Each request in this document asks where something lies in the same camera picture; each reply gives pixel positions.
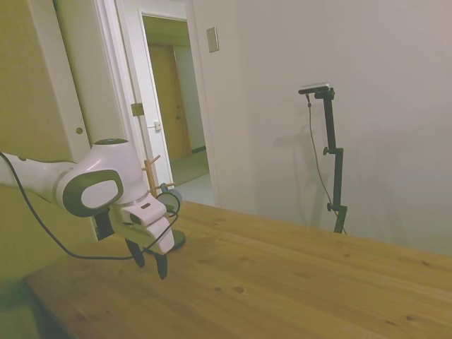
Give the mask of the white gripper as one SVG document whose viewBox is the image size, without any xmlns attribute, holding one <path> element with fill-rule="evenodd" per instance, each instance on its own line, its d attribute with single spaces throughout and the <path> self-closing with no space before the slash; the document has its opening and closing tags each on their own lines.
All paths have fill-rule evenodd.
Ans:
<svg viewBox="0 0 452 339">
<path fill-rule="evenodd" d="M 161 280 L 168 274 L 166 253 L 174 246 L 174 237 L 163 203 L 151 194 L 126 204 L 113 204 L 112 228 L 126 239 L 126 245 L 139 268 L 144 267 L 142 248 L 156 252 L 153 257 Z"/>
</svg>

